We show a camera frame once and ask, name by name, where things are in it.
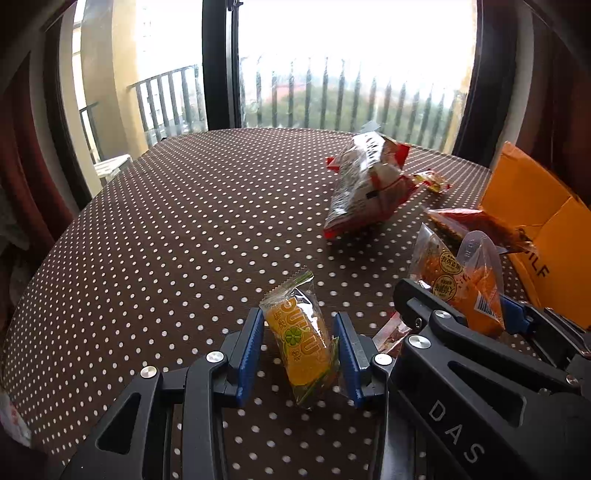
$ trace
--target brown polka dot tablecloth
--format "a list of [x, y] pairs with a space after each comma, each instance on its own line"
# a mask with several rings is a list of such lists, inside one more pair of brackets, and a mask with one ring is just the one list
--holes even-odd
[[[109, 183], [43, 262], [4, 347], [4, 386], [36, 446], [67, 462], [142, 367], [186, 367], [219, 348], [267, 290], [304, 265], [324, 316], [347, 311], [373, 336], [392, 310], [393, 283], [407, 275], [422, 205], [475, 207], [490, 172], [412, 147], [405, 169], [435, 169], [453, 188], [421, 190], [385, 224], [327, 242], [336, 174], [325, 158], [350, 137], [309, 129], [174, 137]], [[504, 268], [506, 293], [522, 299]], [[223, 414], [230, 477], [367, 478], [379, 413], [355, 410], [337, 386], [300, 410], [269, 331], [261, 349], [247, 406]], [[182, 476], [176, 418], [172, 478]]]

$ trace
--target orange box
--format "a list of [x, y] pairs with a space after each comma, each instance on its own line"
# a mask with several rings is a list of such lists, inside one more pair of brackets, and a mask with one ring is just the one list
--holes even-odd
[[522, 228], [538, 254], [511, 254], [530, 302], [591, 326], [591, 211], [552, 173], [505, 143], [480, 207]]

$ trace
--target snack package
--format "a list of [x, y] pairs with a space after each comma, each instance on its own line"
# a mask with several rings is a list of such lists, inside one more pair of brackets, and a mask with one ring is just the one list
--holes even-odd
[[536, 252], [525, 232], [505, 225], [484, 210], [467, 208], [426, 209], [439, 227], [462, 239], [468, 232], [482, 231], [499, 247], [500, 253]]
[[402, 173], [408, 145], [377, 132], [355, 135], [328, 168], [339, 172], [324, 224], [328, 239], [387, 220], [417, 188]]
[[434, 170], [415, 173], [413, 175], [413, 180], [415, 184], [425, 184], [427, 188], [434, 193], [443, 193], [452, 188], [452, 184]]
[[482, 265], [476, 260], [474, 264], [477, 267], [471, 278], [440, 238], [427, 225], [421, 225], [410, 279], [430, 285], [434, 295], [466, 316], [472, 330], [497, 337], [504, 323], [495, 272], [492, 267], [478, 269]]
[[398, 356], [402, 341], [411, 332], [398, 312], [395, 312], [386, 324], [375, 334], [374, 345], [379, 353], [387, 353], [393, 358]]
[[334, 380], [338, 339], [331, 340], [314, 293], [314, 274], [298, 273], [259, 304], [275, 336], [296, 403], [307, 404]]

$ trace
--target barcode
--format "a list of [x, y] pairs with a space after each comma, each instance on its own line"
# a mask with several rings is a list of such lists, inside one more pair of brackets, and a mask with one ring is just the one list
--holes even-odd
[[488, 315], [490, 318], [498, 320], [496, 315], [491, 310], [490, 305], [486, 301], [486, 299], [482, 296], [480, 292], [478, 292], [478, 298], [476, 299], [476, 304], [474, 305], [474, 310], [480, 313], [484, 313], [484, 315]]

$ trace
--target sky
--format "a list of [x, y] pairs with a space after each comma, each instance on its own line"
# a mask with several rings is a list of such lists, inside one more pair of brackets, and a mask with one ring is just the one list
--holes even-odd
[[[201, 63], [202, 0], [135, 1], [140, 79]], [[338, 78], [344, 60], [348, 82], [361, 71], [362, 94], [375, 76], [378, 91], [388, 81], [395, 90], [407, 82], [407, 91], [423, 96], [433, 85], [435, 98], [447, 92], [446, 103], [472, 68], [475, 0], [243, 1], [239, 56], [247, 103], [256, 99], [257, 68], [270, 92], [271, 71], [287, 75], [292, 61], [296, 77], [309, 62], [320, 77], [328, 57], [329, 76]]]
[[244, 0], [239, 55], [289, 68], [457, 87], [473, 63], [473, 0]]

